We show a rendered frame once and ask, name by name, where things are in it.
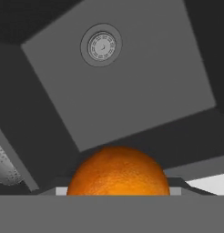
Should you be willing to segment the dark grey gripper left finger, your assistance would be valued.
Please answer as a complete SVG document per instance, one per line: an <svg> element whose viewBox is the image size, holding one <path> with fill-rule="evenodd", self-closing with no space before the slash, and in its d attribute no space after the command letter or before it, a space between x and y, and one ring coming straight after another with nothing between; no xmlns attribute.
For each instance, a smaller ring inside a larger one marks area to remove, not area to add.
<svg viewBox="0 0 224 233"><path fill-rule="evenodd" d="M41 189L38 194L48 196L65 196L70 182L71 177L57 177L46 187Z"/></svg>

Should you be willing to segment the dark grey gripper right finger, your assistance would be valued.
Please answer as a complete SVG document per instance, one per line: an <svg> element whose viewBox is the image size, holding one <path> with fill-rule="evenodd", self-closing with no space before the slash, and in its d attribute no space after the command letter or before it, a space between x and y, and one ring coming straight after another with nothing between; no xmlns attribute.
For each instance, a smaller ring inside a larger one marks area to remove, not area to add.
<svg viewBox="0 0 224 233"><path fill-rule="evenodd" d="M190 186L180 177L169 177L168 184L171 196L213 196L213 193Z"/></svg>

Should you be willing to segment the grey sink basin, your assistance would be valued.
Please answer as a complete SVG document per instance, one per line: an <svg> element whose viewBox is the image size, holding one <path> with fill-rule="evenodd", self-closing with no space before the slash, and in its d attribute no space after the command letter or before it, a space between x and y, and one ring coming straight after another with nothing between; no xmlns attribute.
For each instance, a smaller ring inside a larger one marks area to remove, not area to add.
<svg viewBox="0 0 224 233"><path fill-rule="evenodd" d="M110 66L81 56L110 24ZM0 0L0 145L32 191L104 146L133 147L169 177L224 174L224 115L184 0Z"/></svg>

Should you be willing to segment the round metal sink drain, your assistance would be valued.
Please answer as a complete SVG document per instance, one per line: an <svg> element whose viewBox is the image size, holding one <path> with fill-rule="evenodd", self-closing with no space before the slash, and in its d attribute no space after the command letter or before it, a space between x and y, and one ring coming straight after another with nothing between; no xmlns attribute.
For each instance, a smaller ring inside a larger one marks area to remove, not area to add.
<svg viewBox="0 0 224 233"><path fill-rule="evenodd" d="M84 61L93 67L110 66L122 51L120 32L110 24L93 25L86 30L80 42Z"/></svg>

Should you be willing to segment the orange tangerine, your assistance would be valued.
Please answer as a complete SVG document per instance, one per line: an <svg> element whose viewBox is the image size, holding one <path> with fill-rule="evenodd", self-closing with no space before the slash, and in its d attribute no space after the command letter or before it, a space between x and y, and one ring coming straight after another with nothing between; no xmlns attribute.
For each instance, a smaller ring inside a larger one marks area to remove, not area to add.
<svg viewBox="0 0 224 233"><path fill-rule="evenodd" d="M129 147L104 147L73 175L68 196L169 196L168 179L147 154Z"/></svg>

